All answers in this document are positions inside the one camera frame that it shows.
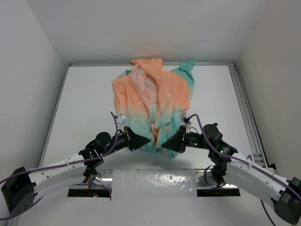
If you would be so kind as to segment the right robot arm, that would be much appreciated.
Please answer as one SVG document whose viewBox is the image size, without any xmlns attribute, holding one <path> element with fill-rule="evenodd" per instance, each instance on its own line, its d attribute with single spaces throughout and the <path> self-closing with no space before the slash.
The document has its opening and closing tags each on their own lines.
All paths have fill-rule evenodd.
<svg viewBox="0 0 301 226">
<path fill-rule="evenodd" d="M 217 184 L 231 184 L 269 205 L 285 222 L 296 225 L 301 218 L 301 181 L 276 175 L 248 159 L 222 139 L 217 124 L 207 124 L 202 133 L 188 133 L 185 126 L 168 139 L 163 148 L 183 153 L 186 147 L 207 149 L 214 163 L 211 169 Z"/>
</svg>

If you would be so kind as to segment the orange and teal jacket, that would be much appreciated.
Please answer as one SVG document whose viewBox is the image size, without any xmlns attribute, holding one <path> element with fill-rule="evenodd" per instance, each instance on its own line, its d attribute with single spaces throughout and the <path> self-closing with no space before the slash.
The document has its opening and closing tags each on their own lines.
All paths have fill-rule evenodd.
<svg viewBox="0 0 301 226">
<path fill-rule="evenodd" d="M 148 153 L 174 158 L 178 153 L 162 145 L 183 125 L 181 114 L 190 107 L 195 61 L 182 62 L 166 71 L 163 60 L 135 59 L 131 70 L 112 80 L 117 114 L 126 116 L 124 125 L 150 142 L 141 147 Z"/>
</svg>

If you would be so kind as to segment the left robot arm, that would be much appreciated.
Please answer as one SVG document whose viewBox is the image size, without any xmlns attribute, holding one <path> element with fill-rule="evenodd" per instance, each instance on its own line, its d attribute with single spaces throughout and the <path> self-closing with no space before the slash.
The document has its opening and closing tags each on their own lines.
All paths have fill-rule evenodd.
<svg viewBox="0 0 301 226">
<path fill-rule="evenodd" d="M 0 182 L 9 218 L 21 215 L 44 196 L 62 187 L 84 183 L 97 174 L 96 168 L 103 164 L 107 155 L 123 148 L 133 151 L 149 142 L 148 138 L 124 127 L 113 137 L 107 132 L 99 133 L 85 149 L 58 163 L 36 169 L 17 168 Z"/>
</svg>

